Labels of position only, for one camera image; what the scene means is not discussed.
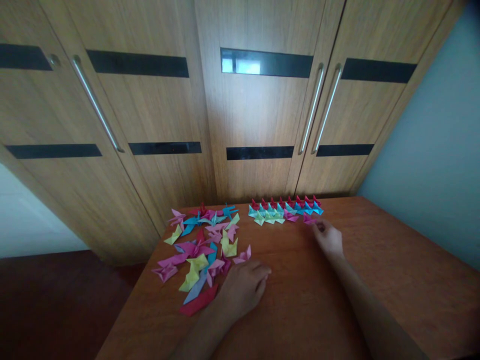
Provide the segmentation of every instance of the black glass strip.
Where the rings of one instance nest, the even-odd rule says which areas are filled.
[[[347,58],[342,80],[363,80],[383,83],[409,82],[417,64]]]
[[[309,78],[313,56],[220,48],[221,72]]]
[[[133,155],[200,154],[199,142],[130,142]]]
[[[227,147],[227,160],[285,159],[294,154],[293,146]]]
[[[7,145],[17,159],[91,158],[102,153],[95,144]]]
[[[373,147],[374,144],[320,145],[316,155],[318,157],[369,155]]]
[[[0,44],[0,68],[52,71],[38,46]]]
[[[97,73],[188,78],[186,57],[87,50]]]

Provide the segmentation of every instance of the cabinet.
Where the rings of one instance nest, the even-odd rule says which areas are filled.
[[[127,264],[170,208],[354,193],[464,3],[0,6],[0,159]]]

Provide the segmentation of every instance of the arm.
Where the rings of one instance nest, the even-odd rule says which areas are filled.
[[[372,357],[428,359],[345,259],[342,233],[326,220],[320,220],[314,225],[313,232],[345,289]]]
[[[170,359],[209,359],[233,324],[258,305],[271,272],[258,260],[232,267],[218,296]]]

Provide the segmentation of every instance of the hand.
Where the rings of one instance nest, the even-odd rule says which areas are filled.
[[[312,226],[316,241],[325,255],[344,257],[342,246],[342,233],[338,231],[330,221],[321,219]]]
[[[228,273],[215,301],[233,323],[260,302],[272,270],[258,260],[235,265]]]

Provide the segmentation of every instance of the right hand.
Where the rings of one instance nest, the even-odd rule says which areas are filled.
[[[342,246],[342,233],[332,223],[325,219],[317,220],[312,226],[316,241],[325,255],[336,255],[344,257]]]

